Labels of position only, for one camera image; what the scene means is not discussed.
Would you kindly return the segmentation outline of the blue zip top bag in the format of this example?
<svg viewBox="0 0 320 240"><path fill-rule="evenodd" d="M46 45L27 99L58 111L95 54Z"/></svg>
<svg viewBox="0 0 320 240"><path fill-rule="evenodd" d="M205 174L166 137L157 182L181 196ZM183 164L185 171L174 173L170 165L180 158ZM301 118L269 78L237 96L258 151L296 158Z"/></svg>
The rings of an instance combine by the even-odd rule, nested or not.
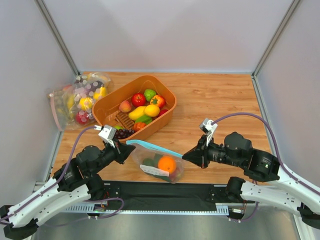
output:
<svg viewBox="0 0 320 240"><path fill-rule="evenodd" d="M135 146L135 150L130 154L130 156L132 157L133 161L137 164L137 166L140 168L140 170L144 172L146 175L152 176L157 179L161 179L171 184L177 183L182 178L184 174L184 160L182 159L181 154L142 140L128 140L126 143L128 145ZM167 171L158 169L158 161L163 156L173 157L176 162L176 168L183 169L183 174L178 181L171 181L169 177L170 174ZM154 159L157 163L157 166L152 167L142 165L143 160L146 158Z"/></svg>

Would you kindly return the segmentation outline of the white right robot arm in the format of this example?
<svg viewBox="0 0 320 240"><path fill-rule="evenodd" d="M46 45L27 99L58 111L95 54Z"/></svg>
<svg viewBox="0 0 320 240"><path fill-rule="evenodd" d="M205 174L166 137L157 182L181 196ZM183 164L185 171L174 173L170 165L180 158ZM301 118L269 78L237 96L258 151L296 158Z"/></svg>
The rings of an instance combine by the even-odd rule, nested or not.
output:
<svg viewBox="0 0 320 240"><path fill-rule="evenodd" d="M230 201L254 201L281 208L319 229L320 197L285 173L276 156L253 148L252 142L241 134L232 132L223 144L207 141L207 136L202 135L182 159L203 169L210 162L241 168L250 181L230 177L225 189Z"/></svg>

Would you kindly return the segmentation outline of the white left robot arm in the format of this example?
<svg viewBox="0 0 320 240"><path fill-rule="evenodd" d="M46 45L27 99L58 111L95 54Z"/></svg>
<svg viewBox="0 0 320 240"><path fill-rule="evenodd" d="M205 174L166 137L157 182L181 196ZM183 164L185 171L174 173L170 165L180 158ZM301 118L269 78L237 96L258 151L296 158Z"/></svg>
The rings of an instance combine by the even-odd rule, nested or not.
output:
<svg viewBox="0 0 320 240"><path fill-rule="evenodd" d="M123 164L135 146L116 141L86 146L73 159L56 171L39 190L16 205L0 208L4 236L23 240L33 235L50 218L83 201L102 201L107 195L99 172L113 161Z"/></svg>

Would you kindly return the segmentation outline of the fake orange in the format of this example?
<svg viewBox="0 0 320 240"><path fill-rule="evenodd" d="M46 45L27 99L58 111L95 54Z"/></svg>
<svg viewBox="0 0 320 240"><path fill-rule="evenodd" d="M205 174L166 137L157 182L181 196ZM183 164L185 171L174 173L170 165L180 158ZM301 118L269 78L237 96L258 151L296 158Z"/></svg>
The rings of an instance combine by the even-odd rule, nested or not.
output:
<svg viewBox="0 0 320 240"><path fill-rule="evenodd" d="M172 174L176 170L177 164L173 157L165 155L158 160L157 167L160 170L163 170L168 172L169 174Z"/></svg>

